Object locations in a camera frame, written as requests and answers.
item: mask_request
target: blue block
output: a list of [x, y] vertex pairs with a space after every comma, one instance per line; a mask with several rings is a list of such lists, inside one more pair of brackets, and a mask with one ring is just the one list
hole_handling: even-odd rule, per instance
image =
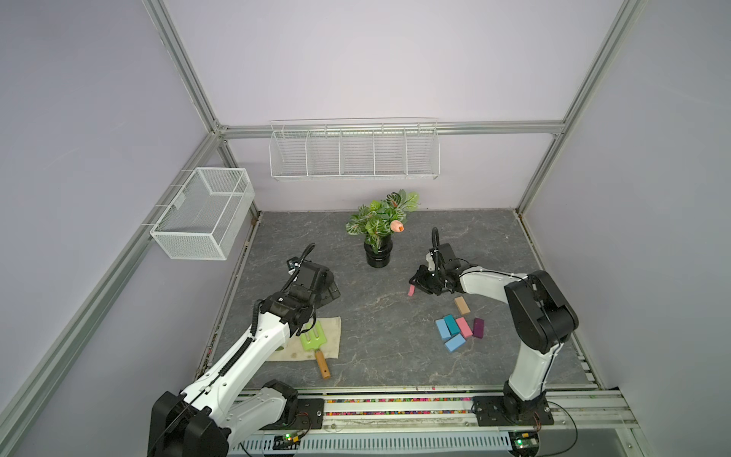
[[460, 333], [459, 332], [459, 325], [457, 325], [457, 322], [455, 321], [455, 318], [452, 317], [451, 314], [449, 316], [444, 316], [444, 321], [447, 323], [447, 328], [450, 329], [450, 334], [452, 336]]
[[444, 319], [437, 320], [436, 327], [439, 329], [439, 335], [442, 337], [442, 340], [446, 341], [452, 338], [452, 334], [447, 328], [447, 323], [444, 321]]
[[450, 350], [450, 352], [454, 352], [455, 349], [457, 349], [462, 344], [465, 344], [464, 337], [462, 335], [457, 335], [444, 343], [444, 345], [447, 347], [447, 349]]

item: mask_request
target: artificial plant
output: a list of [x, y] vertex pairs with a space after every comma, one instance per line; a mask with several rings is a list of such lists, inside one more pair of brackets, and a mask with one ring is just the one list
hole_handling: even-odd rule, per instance
[[406, 213], [418, 205], [418, 193], [407, 194], [403, 189], [392, 192], [385, 200], [373, 200], [370, 205], [358, 208], [358, 213], [350, 216], [345, 224], [345, 230], [350, 235], [365, 235], [365, 242], [376, 252], [381, 249], [384, 237], [404, 230]]

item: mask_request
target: pink flower bud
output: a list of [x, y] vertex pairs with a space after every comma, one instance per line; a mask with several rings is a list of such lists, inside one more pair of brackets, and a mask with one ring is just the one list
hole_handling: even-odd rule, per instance
[[404, 225], [401, 224], [401, 221], [393, 221], [391, 222], [391, 230], [394, 232], [403, 232], [404, 231]]

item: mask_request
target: black mounting plate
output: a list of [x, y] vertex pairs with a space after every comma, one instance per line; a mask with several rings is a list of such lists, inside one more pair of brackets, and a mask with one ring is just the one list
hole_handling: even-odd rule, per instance
[[[503, 408], [503, 398], [500, 395], [473, 397], [474, 414], [477, 416], [477, 425], [480, 427], [495, 426], [535, 426], [536, 419], [533, 411], [525, 414], [517, 420], [510, 420], [505, 417]], [[538, 420], [542, 426], [552, 426], [553, 416], [548, 409], [548, 402], [545, 398], [541, 399], [537, 408], [534, 410], [538, 414]]]
[[[297, 416], [303, 412], [306, 412], [307, 416]], [[291, 426], [281, 427], [270, 424], [262, 427], [262, 430], [306, 430], [307, 428], [320, 430], [322, 419], [325, 416], [325, 400], [298, 399], [295, 414], [295, 422]], [[311, 425], [307, 423], [307, 418], [310, 419]]]

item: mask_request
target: wall-mounted wire shelf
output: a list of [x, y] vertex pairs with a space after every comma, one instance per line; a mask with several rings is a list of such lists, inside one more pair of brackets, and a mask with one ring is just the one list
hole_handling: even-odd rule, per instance
[[150, 235], [171, 259], [226, 260], [253, 200], [243, 168], [196, 168]]
[[272, 177], [404, 179], [439, 176], [436, 122], [343, 126], [282, 126], [269, 142]]

